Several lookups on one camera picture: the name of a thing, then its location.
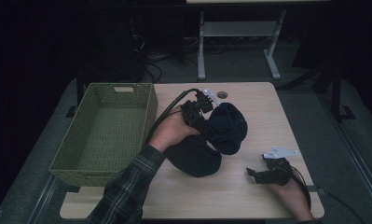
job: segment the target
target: green wicker basket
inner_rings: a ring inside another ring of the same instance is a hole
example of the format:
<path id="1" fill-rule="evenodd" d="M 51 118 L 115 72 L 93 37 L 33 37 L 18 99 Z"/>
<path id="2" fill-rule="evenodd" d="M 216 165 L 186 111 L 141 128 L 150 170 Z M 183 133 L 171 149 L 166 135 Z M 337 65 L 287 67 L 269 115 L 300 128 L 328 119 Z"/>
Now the green wicker basket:
<path id="1" fill-rule="evenodd" d="M 91 83 L 49 171 L 71 186 L 104 186 L 140 151 L 157 107 L 153 84 Z"/>

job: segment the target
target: black cloth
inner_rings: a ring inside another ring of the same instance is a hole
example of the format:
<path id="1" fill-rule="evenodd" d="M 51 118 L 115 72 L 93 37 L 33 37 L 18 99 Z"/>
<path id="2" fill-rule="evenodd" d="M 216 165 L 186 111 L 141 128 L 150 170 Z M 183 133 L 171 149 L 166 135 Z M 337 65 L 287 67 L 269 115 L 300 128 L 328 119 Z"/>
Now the black cloth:
<path id="1" fill-rule="evenodd" d="M 323 224 L 320 220 L 311 220 L 311 221 L 300 221 L 297 224 Z"/>
<path id="2" fill-rule="evenodd" d="M 219 152 L 207 146 L 203 135 L 187 137 L 166 149 L 164 155 L 179 170 L 195 177 L 216 173 L 222 159 Z"/>
<path id="3" fill-rule="evenodd" d="M 247 135 L 247 122 L 241 111 L 231 103 L 221 103 L 208 119 L 215 134 L 207 140 L 222 154 L 233 155 L 241 148 L 241 141 Z"/>

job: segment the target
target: wooden table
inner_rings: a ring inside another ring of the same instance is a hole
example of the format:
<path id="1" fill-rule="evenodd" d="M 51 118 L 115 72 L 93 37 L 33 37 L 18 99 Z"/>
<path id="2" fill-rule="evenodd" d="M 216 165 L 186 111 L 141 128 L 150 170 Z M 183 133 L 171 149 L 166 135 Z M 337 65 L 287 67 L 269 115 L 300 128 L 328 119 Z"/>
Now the wooden table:
<path id="1" fill-rule="evenodd" d="M 237 154 L 223 155 L 221 167 L 214 175 L 192 177 L 179 171 L 168 160 L 163 162 L 148 191 L 143 218 L 291 217 L 265 185 L 256 184 L 246 173 L 246 167 L 258 172 L 268 170 L 261 155 L 273 146 L 299 149 L 274 87 L 266 82 L 156 84 L 157 115 L 182 91 L 192 88 L 210 89 L 214 93 L 225 91 L 228 98 L 219 101 L 230 102 L 242 112 L 248 123 L 248 134 Z M 195 101 L 195 94 L 191 92 L 184 101 L 188 99 Z M 307 185 L 312 186 L 301 153 L 287 160 L 303 174 Z M 61 216 L 87 217 L 102 195 L 103 188 L 68 192 Z M 311 212 L 315 217 L 322 217 L 324 209 L 319 196 L 316 192 L 311 192 L 310 196 Z"/>

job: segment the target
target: person's left hand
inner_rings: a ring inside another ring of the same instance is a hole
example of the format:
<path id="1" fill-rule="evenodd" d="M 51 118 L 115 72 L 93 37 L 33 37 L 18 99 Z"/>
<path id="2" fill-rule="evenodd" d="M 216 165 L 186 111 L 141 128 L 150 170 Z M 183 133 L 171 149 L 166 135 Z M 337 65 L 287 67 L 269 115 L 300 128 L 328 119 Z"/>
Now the person's left hand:
<path id="1" fill-rule="evenodd" d="M 267 184 L 280 199 L 282 204 L 293 214 L 297 222 L 314 220 L 307 199 L 297 182 L 290 178 L 287 184 L 280 186 L 278 184 Z"/>
<path id="2" fill-rule="evenodd" d="M 169 116 L 163 120 L 154 131 L 148 145 L 164 152 L 168 147 L 180 143 L 189 135 L 200 134 L 196 129 L 185 124 L 180 105 L 169 112 Z"/>

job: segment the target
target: flannel shirt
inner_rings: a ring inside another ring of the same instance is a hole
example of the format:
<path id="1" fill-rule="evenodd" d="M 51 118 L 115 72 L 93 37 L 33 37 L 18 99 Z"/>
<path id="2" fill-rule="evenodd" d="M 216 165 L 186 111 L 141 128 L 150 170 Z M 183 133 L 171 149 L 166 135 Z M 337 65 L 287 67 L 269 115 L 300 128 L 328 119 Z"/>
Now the flannel shirt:
<path id="1" fill-rule="evenodd" d="M 164 161 L 163 154 L 145 145 L 131 164 L 107 183 L 86 223 L 139 223 L 151 180 Z"/>

